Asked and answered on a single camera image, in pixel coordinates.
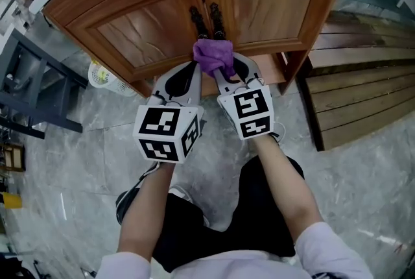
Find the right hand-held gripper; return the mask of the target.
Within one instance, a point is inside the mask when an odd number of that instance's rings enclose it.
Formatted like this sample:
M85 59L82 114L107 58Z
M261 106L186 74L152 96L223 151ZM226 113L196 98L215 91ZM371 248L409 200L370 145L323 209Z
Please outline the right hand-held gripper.
M274 131L274 109L270 88L261 79L254 60L233 54L233 69L243 82L231 80L222 68L213 71L220 95L219 106L240 140L248 140Z

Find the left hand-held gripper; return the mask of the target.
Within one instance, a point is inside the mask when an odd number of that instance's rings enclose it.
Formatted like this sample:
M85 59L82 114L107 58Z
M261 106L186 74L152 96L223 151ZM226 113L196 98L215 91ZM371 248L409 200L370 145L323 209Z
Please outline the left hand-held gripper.
M201 136L202 70L195 61L160 76L153 95L139 106L133 138L144 159L182 164Z

